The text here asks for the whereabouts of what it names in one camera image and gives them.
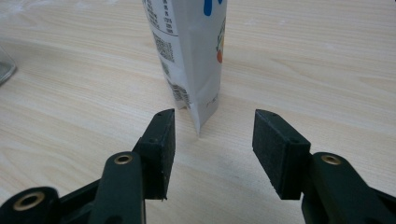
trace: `wooden table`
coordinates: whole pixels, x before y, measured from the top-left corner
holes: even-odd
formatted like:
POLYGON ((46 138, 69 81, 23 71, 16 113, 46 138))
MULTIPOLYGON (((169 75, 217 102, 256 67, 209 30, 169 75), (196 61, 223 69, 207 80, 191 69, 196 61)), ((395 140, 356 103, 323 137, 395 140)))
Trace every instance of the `wooden table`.
MULTIPOLYGON (((394 1, 230 1, 218 111, 197 136, 176 112, 168 201, 148 223, 304 223, 252 147, 254 110, 396 195, 394 1)), ((0 87, 0 203, 31 187, 61 196, 131 150, 174 106, 140 0, 5 0, 0 45, 18 71, 0 87)))

